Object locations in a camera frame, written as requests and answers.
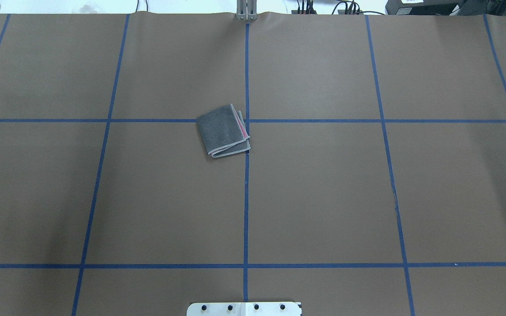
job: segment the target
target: microfiber cloth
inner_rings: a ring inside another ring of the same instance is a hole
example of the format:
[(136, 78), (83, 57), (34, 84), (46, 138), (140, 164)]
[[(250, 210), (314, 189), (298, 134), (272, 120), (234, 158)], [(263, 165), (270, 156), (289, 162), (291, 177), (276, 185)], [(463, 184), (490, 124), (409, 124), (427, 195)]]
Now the microfiber cloth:
[(207, 153), (213, 158), (229, 156), (251, 149), (249, 134), (240, 111), (225, 105), (197, 118)]

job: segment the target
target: gray towel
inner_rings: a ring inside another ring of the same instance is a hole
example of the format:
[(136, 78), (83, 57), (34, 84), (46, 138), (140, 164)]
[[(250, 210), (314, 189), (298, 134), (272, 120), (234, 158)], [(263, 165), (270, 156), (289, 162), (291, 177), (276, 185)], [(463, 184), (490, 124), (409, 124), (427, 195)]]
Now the gray towel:
[(233, 108), (233, 104), (199, 116), (196, 123), (199, 125), (204, 147), (213, 158), (251, 149), (243, 116)]

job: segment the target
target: white sticker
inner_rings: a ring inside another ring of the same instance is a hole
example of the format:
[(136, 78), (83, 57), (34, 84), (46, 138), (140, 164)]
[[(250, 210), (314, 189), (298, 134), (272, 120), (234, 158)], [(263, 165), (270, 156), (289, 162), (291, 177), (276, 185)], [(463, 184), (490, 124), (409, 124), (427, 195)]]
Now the white sticker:
[(410, 14), (412, 8), (399, 8), (396, 15)]

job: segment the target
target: black cable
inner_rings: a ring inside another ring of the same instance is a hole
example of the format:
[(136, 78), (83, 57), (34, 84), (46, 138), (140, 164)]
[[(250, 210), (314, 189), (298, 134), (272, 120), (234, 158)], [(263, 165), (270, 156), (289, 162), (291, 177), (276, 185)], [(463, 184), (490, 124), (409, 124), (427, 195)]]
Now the black cable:
[(345, 14), (351, 14), (351, 12), (353, 12), (353, 8), (355, 8), (355, 2), (351, 2), (351, 5), (349, 6), (349, 8), (347, 10), (345, 10)]
[(503, 0), (499, 0), (499, 1), (500, 1), (500, 2), (499, 2), (499, 6), (497, 6), (497, 10), (495, 11), (495, 15), (499, 15), (499, 14), (498, 14), (498, 12), (499, 12), (499, 10), (500, 10), (500, 8), (501, 8), (501, 4), (502, 4), (502, 2), (503, 2)]
[(360, 12), (357, 12), (355, 14), (361, 14), (361, 13), (377, 13), (377, 14), (385, 15), (382, 12), (377, 12), (377, 11), (360, 11)]
[(333, 8), (333, 12), (331, 12), (331, 15), (333, 15), (335, 13), (335, 10), (337, 10), (337, 7), (339, 6), (339, 4), (345, 4), (345, 11), (347, 11), (347, 7), (349, 6), (348, 2), (347, 1), (340, 1), (335, 5), (335, 8)]
[(307, 0), (306, 14), (314, 14), (314, 0)]

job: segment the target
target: metal bracket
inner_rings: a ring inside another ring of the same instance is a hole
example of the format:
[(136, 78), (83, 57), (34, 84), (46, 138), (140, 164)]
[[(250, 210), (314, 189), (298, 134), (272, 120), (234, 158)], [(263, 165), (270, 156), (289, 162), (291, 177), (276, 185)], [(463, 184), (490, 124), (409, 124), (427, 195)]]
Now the metal bracket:
[(187, 316), (301, 316), (300, 302), (193, 303)]
[(257, 20), (257, 0), (237, 0), (237, 14), (235, 16), (238, 20)]

